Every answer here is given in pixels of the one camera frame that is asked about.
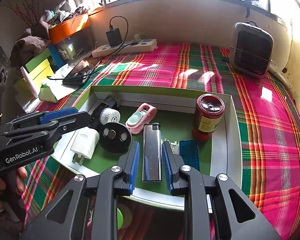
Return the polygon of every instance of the portable fan heater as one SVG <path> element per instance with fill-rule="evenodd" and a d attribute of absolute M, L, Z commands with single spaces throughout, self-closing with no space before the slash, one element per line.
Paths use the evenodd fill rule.
<path fill-rule="evenodd" d="M 247 23 L 236 23 L 230 64 L 247 75 L 264 78 L 271 63 L 273 38 L 264 30 Z"/>

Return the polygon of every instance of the orange box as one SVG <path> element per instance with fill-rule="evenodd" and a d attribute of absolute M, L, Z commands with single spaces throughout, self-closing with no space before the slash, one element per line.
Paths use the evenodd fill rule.
<path fill-rule="evenodd" d="M 66 37 L 71 36 L 79 30 L 90 26 L 88 14 L 82 14 L 65 22 L 58 24 L 56 27 L 49 30 L 50 40 L 53 44 L 62 41 Z"/>

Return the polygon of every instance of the jar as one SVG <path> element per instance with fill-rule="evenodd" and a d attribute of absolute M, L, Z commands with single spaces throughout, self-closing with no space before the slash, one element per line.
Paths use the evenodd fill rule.
<path fill-rule="evenodd" d="M 221 98 L 204 94 L 197 99 L 192 135 L 198 141 L 207 141 L 217 128 L 223 113 L 225 104 Z"/>

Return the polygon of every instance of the white power strip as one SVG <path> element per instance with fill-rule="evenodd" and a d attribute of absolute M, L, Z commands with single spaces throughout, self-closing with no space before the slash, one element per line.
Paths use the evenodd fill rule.
<path fill-rule="evenodd" d="M 126 41 L 123 45 L 129 44 L 131 41 Z M 102 45 L 98 48 L 96 48 L 92 52 L 93 57 L 104 57 L 111 52 L 115 51 L 119 46 L 116 47 L 110 47 L 109 44 Z M 136 45 L 130 45 L 127 47 L 124 47 L 118 54 L 124 54 L 124 53 L 136 53 L 136 52 L 151 52 L 154 51 L 154 49 L 157 47 L 157 40 L 141 40 Z"/>

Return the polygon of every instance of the lighter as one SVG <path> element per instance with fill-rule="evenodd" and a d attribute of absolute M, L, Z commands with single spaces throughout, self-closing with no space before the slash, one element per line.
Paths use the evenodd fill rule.
<path fill-rule="evenodd" d="M 161 182 L 161 135 L 158 123 L 143 126 L 142 182 Z"/>

